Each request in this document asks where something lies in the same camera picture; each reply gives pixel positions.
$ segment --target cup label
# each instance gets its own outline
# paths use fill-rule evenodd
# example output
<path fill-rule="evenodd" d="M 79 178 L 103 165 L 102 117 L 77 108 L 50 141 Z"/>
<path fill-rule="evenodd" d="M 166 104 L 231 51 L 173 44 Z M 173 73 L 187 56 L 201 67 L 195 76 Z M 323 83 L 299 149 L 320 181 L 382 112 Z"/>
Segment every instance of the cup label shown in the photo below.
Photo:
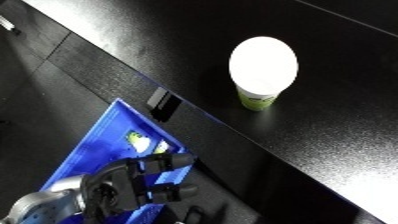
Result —
<path fill-rule="evenodd" d="M 239 98 L 246 108 L 254 111 L 261 111 L 270 106 L 276 99 L 276 95 L 265 96 L 264 98 L 250 98 L 238 91 Z"/>

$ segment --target table surface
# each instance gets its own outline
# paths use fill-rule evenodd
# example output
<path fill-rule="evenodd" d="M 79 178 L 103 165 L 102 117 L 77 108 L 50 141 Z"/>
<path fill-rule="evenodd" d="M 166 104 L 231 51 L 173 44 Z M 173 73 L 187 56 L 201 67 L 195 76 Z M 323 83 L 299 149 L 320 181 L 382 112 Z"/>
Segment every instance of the table surface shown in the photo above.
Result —
<path fill-rule="evenodd" d="M 292 0 L 24 1 L 359 207 L 398 223 L 393 33 Z M 228 74 L 233 48 L 253 36 L 283 40 L 300 66 L 296 82 L 261 113 L 240 106 Z"/>

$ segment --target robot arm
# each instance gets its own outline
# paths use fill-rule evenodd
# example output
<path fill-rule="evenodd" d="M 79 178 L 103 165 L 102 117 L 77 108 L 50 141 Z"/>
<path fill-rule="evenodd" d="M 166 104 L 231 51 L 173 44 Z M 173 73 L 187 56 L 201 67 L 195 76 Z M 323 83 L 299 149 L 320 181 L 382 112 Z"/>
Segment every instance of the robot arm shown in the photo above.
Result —
<path fill-rule="evenodd" d="M 0 224 L 50 224 L 82 214 L 85 224 L 139 209 L 148 203 L 180 201 L 196 194 L 193 185 L 173 183 L 147 186 L 145 175 L 191 165 L 192 155 L 154 154 L 108 164 L 94 175 L 61 179 L 49 189 L 19 199 Z"/>

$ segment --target blue tray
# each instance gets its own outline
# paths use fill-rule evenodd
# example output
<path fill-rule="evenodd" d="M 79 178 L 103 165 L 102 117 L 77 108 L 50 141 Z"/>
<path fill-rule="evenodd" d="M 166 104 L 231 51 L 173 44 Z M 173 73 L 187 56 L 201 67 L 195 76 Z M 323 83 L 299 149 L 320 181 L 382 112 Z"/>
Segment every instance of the blue tray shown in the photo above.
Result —
<path fill-rule="evenodd" d="M 127 140 L 127 136 L 132 132 L 140 133 L 150 139 L 145 151 L 137 150 L 134 144 Z M 162 141 L 169 145 L 170 153 L 187 152 L 177 139 L 160 129 L 124 101 L 117 99 L 47 180 L 41 190 L 49 188 L 54 182 L 65 177 L 96 173 L 104 165 L 115 160 L 152 154 Z M 149 184 L 167 182 L 178 184 L 181 183 L 190 168 L 188 166 L 173 172 L 151 175 L 147 178 L 147 182 Z M 148 204 L 132 213 L 112 217 L 107 220 L 107 223 L 149 224 L 153 222 L 162 207 L 163 205 Z M 64 220 L 62 224 L 81 222 L 81 216 L 74 216 Z"/>

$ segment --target white cup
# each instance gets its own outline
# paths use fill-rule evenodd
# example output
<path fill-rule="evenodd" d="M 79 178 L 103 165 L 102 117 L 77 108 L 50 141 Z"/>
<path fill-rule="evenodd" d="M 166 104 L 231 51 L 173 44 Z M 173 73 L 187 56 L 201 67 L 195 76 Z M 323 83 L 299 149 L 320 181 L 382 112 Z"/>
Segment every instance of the white cup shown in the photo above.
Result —
<path fill-rule="evenodd" d="M 254 111 L 270 106 L 297 76 L 293 50 L 272 37 L 243 41 L 231 54 L 229 72 L 242 104 Z"/>

